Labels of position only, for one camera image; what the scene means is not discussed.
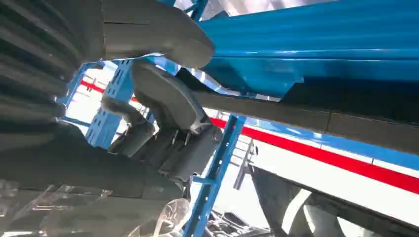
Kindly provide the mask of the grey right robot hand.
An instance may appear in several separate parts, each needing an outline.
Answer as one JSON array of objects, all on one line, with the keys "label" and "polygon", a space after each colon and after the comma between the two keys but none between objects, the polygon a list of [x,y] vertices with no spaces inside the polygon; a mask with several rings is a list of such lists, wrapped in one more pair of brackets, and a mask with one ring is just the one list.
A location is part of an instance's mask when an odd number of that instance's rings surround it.
[{"label": "grey right robot hand", "polygon": [[[3,237],[159,237],[189,213],[187,182],[222,138],[183,79],[214,46],[182,10],[156,0],[0,3],[0,234]],[[108,149],[60,121],[76,72],[130,66],[138,110],[104,96],[128,130]]]}]

